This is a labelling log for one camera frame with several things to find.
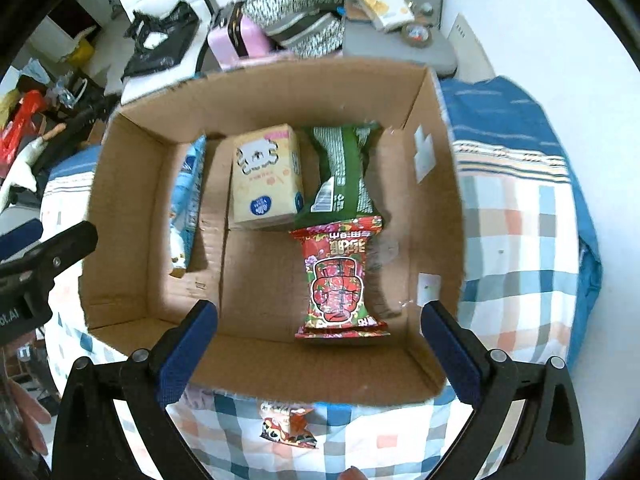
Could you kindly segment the person's left hand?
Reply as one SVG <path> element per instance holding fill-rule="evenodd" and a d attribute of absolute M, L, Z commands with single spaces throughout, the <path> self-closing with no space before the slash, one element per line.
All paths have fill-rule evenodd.
<path fill-rule="evenodd" d="M 13 379 L 9 379 L 9 392 L 21 415 L 32 449 L 40 455 L 47 456 L 49 454 L 47 442 L 44 440 L 40 426 L 50 424 L 50 413 Z"/>

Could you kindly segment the person's right hand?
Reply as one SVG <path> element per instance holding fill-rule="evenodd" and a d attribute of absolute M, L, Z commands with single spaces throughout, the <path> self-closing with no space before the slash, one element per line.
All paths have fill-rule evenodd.
<path fill-rule="evenodd" d="M 338 480 L 368 480 L 368 477 L 357 467 L 351 466 L 341 472 Z"/>

